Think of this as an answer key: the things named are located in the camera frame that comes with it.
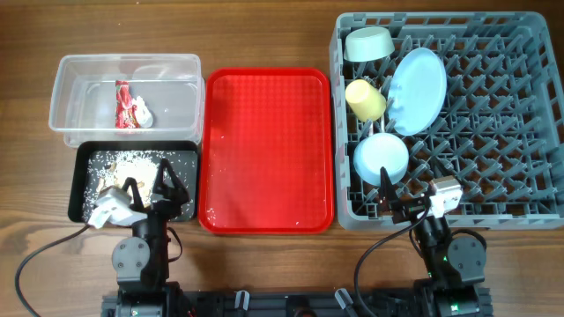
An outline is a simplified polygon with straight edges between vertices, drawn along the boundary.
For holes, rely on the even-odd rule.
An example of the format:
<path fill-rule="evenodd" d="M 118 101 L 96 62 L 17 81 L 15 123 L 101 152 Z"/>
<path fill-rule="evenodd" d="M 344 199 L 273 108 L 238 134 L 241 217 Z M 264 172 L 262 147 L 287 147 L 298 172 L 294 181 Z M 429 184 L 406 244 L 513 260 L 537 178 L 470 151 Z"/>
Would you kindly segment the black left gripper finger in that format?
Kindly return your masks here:
<path fill-rule="evenodd" d="M 187 203 L 190 200 L 189 191 L 166 158 L 159 163 L 152 192 L 173 203 Z"/>
<path fill-rule="evenodd" d="M 128 177 L 121 187 L 121 190 L 125 194 L 128 193 L 129 189 L 131 190 L 131 194 L 132 194 L 129 203 L 129 208 L 132 210 L 143 210 L 145 207 L 137 187 L 137 181 L 132 177 Z"/>

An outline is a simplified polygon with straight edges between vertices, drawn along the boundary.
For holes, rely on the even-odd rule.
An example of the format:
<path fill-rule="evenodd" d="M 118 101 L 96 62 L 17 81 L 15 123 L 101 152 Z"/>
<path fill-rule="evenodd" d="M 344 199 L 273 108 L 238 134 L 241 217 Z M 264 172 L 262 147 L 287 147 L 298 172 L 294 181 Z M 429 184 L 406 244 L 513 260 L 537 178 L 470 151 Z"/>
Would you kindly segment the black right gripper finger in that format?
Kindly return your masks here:
<path fill-rule="evenodd" d="M 382 167 L 380 169 L 380 175 L 381 175 L 380 199 L 382 201 L 396 200 L 397 199 L 396 191 L 385 167 Z"/>
<path fill-rule="evenodd" d="M 438 158 L 434 158 L 435 185 L 461 185 L 461 181 Z"/>

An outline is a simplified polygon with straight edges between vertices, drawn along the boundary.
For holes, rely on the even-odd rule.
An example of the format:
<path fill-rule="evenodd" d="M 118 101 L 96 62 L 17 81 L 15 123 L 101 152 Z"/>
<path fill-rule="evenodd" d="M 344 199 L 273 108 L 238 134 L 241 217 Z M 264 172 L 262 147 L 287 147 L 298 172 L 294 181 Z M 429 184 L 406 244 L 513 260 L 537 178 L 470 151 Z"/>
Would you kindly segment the light blue bowl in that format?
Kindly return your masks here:
<path fill-rule="evenodd" d="M 392 184 L 405 176 L 409 152 L 404 142 L 390 133 L 377 133 L 362 140 L 355 148 L 353 165 L 366 183 L 379 187 L 381 168 L 384 167 Z"/>

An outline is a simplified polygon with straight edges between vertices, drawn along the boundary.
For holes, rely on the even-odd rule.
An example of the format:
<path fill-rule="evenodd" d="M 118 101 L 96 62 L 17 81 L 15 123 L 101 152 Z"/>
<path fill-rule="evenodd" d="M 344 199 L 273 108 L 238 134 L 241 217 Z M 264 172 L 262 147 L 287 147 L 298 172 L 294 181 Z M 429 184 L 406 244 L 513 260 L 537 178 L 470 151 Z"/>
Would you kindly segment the white tissue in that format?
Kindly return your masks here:
<path fill-rule="evenodd" d="M 149 129 L 153 125 L 153 115 L 141 96 L 132 100 L 134 115 L 140 128 Z"/>

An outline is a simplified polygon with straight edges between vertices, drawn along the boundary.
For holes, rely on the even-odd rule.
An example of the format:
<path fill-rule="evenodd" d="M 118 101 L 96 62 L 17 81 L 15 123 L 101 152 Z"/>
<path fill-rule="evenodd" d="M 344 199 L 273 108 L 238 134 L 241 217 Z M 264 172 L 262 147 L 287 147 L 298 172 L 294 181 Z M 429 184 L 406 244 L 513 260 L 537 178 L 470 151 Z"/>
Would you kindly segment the red snack wrapper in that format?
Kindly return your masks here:
<path fill-rule="evenodd" d="M 116 80 L 115 127 L 117 129 L 137 129 L 140 127 L 135 116 L 137 107 L 133 104 L 130 86 L 127 81 Z"/>

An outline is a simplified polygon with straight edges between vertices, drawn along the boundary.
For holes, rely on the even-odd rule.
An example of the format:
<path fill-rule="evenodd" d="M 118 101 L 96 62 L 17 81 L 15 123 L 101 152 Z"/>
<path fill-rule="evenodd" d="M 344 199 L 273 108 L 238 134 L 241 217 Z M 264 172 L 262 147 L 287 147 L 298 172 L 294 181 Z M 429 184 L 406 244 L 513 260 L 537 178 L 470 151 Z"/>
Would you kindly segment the light blue plate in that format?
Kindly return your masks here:
<path fill-rule="evenodd" d="M 388 91 L 389 118 L 395 131 L 412 136 L 429 128 L 446 98 L 447 75 L 442 60 L 428 48 L 416 48 L 397 66 Z"/>

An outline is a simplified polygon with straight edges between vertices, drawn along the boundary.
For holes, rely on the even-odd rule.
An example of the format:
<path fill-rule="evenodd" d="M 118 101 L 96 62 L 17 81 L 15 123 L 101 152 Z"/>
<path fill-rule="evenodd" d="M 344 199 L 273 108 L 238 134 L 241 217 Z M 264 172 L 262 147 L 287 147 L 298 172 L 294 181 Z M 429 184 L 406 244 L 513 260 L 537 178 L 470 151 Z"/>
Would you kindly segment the yellow plastic cup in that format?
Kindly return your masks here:
<path fill-rule="evenodd" d="M 380 91 L 364 79 L 356 79 L 345 88 L 345 100 L 361 122 L 377 121 L 387 106 Z"/>

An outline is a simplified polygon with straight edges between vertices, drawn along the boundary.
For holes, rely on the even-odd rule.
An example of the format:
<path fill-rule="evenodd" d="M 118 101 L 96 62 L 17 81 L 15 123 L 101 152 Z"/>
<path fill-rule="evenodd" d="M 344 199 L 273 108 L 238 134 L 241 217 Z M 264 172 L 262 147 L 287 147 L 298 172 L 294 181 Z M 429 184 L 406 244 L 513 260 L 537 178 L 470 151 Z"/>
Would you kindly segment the green bowl with food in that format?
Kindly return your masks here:
<path fill-rule="evenodd" d="M 353 31 L 346 37 L 344 58 L 354 63 L 369 62 L 394 51 L 390 31 L 381 26 L 371 26 Z"/>

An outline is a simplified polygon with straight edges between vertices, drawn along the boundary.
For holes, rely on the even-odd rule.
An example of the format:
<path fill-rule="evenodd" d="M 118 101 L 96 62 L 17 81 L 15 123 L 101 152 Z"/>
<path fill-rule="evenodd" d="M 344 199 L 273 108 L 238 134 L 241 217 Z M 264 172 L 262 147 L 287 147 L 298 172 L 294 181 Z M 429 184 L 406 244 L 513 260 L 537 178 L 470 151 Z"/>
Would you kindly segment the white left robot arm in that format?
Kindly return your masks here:
<path fill-rule="evenodd" d="M 194 316 L 195 308 L 177 282 L 168 282 L 169 234 L 177 233 L 168 221 L 182 213 L 182 205 L 189 201 L 189 191 L 176 176 L 167 159 L 160 161 L 152 192 L 162 199 L 150 206 L 142 204 L 137 181 L 127 178 L 122 191 L 132 190 L 133 201 L 128 211 L 135 211 L 141 219 L 130 224 L 132 236 L 121 240 L 112 253 L 118 292 L 114 298 L 104 298 L 100 315 L 119 316 Z"/>

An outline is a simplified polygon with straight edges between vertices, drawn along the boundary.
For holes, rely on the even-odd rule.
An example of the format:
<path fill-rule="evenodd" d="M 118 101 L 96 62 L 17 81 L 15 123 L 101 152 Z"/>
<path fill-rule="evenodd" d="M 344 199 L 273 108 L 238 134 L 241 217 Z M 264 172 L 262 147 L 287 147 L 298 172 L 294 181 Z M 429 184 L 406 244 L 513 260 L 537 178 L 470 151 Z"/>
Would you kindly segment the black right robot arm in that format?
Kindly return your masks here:
<path fill-rule="evenodd" d="M 491 316 L 489 292 L 479 288 L 485 281 L 486 240 L 470 229 L 450 229 L 446 214 L 459 206 L 462 184 L 435 158 L 432 167 L 438 176 L 410 200 L 397 196 L 388 171 L 380 169 L 377 209 L 390 211 L 395 224 L 410 224 L 407 231 L 427 269 L 428 278 L 414 284 L 417 311 L 422 316 Z"/>

